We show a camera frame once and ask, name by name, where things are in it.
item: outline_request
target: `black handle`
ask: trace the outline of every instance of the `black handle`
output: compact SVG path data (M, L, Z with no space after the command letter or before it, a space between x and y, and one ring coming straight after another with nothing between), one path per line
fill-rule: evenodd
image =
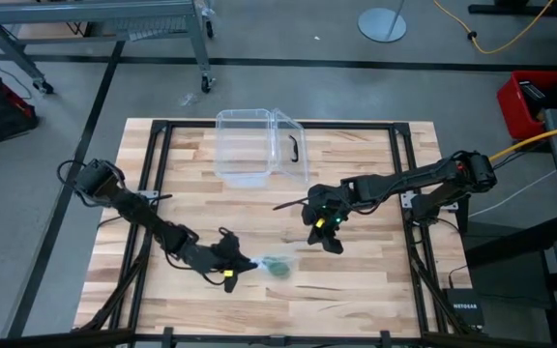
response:
M289 138L294 141L294 155L291 158L291 161L297 163L300 160L300 155L298 155L298 140L292 135L289 135Z

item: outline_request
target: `yellow cable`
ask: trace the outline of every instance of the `yellow cable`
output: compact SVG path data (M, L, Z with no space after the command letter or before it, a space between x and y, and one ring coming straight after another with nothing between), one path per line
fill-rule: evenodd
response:
M528 144L533 143L537 140L541 140L541 139L544 139L544 138L547 138L549 136L556 135L556 134L557 134L557 130L550 130L548 132L544 132L543 134L539 134L537 136L533 136L529 139L518 142L518 143L514 144L513 146L511 146L508 149L502 150L502 151L500 151L499 153L497 153L493 156L489 156L489 161L498 160L499 158L503 157L505 154L507 154L509 152L512 152L512 151L515 151L516 149L518 149L518 148L520 148L524 145L528 145Z
M472 40L471 40L472 44L474 44L474 47L482 54L498 53L501 50L503 50L507 47L510 47L517 40L519 40L519 38L521 38L525 33L527 33L528 30L530 30L535 24L537 24L537 21L539 21L539 19L541 19L542 15L544 15L545 11L547 11L547 9L549 9L549 6L551 6L551 4L553 4L554 1L556 1L556 0L549 0L547 2L547 5L545 5L542 8L541 12L532 20L532 22L530 24L528 24L528 26L525 29L523 29L519 34L517 34L517 36L515 36L512 40L503 44L502 46L500 46L496 49L490 50L490 51L485 51L479 46L479 43L477 42L476 37L472 38ZM461 24L463 29L465 29L465 31L468 32L468 34L472 33L472 29L470 29L470 27L467 24L465 24L461 19L459 19L456 15L451 14L448 10L443 8L442 5L440 5L440 3L437 0L433 0L433 2L435 3L435 6L437 6L440 10L442 10L442 12L444 12L446 15L449 15L452 19L456 20L459 24Z

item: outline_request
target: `metal cart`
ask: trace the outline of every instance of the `metal cart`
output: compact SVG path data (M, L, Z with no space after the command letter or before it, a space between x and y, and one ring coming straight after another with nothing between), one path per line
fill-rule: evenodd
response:
M72 32L67 38L20 38L15 24L64 23ZM214 79L210 70L201 25L214 36L207 15L201 18L193 0L82 0L0 4L0 49L33 80L34 87L52 94L53 87L24 53L28 44L191 39L201 69L201 90L209 93Z

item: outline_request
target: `gray concrete floor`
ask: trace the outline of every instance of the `gray concrete floor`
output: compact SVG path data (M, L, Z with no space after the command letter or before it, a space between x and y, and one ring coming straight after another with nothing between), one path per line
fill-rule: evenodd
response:
M406 36L390 44L373 43L356 21L369 7L395 7L397 1L230 0L217 1L218 35L208 43L212 57L377 60L398 62L557 65L557 21L544 18L514 47L484 56L465 33L432 4L407 1ZM443 1L479 31L484 47L498 46L530 18L469 15L467 3ZM30 53L109 55L112 43L46 44ZM127 43L128 56L190 56L186 41ZM15 65L2 67L23 83L31 81ZM0 335L17 300L44 232L59 183L54 169L69 159L92 106L104 64L39 63L57 95L34 93L30 102L41 125L25 136L0 143ZM408 72L330 68L213 67L212 93L199 93L194 66L120 65L108 93L87 159L113 160L129 117L212 118L230 108L274 108L298 119L427 120L435 122L442 152L457 149L491 154L510 143L495 98L508 73ZM23 90L4 77L9 85ZM182 106L195 93L199 101ZM472 212L491 206L553 168L548 155L531 154L499 172L498 186L475 196ZM72 324L89 263L100 209L75 199L68 210L26 334L60 333ZM506 207L476 221L526 227L557 216L557 180L551 177ZM496 276L503 267L521 278ZM500 293L528 289L539 281L530 262L519 260L474 274L479 290ZM495 336L548 340L542 310L484 301L487 331Z

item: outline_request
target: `wood grain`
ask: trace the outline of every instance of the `wood grain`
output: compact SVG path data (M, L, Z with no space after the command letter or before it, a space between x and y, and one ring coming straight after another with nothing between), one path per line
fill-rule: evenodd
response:
M117 165L126 173L130 188L138 185L151 123L151 119L130 119L126 124ZM433 124L414 122L410 127L418 165L439 160ZM178 334L378 336L379 331L389 330L394 337L419 335L396 196L375 214L353 216L345 222L338 233L345 252L327 253L320 245L307 245L308 228L302 225L299 207L272 211L279 203L305 196L306 189L227 187L214 175L215 139L213 129L175 130L162 190L173 198L162 201L159 214L193 229L204 245L217 242L218 228L225 226L240 237L245 255L295 256L293 273L288 279L275 279L254 270L240 276L232 294L225 294L196 273L169 267L159 246L153 244L140 333L160 334L170 326ZM311 185L335 186L346 176L393 173L386 131L307 130L307 143ZM399 143L403 151L402 139ZM157 149L154 171L159 155ZM115 214L104 210L103 219ZM455 222L449 214L441 218ZM119 220L98 231L76 325L89 320L115 288L128 228ZM438 276L445 285L449 271L465 265L462 243L447 224L433 225L430 231ZM453 276L455 286L471 286L467 270ZM435 330L426 291L425 297L428 321ZM123 323L128 321L130 301L129 294Z

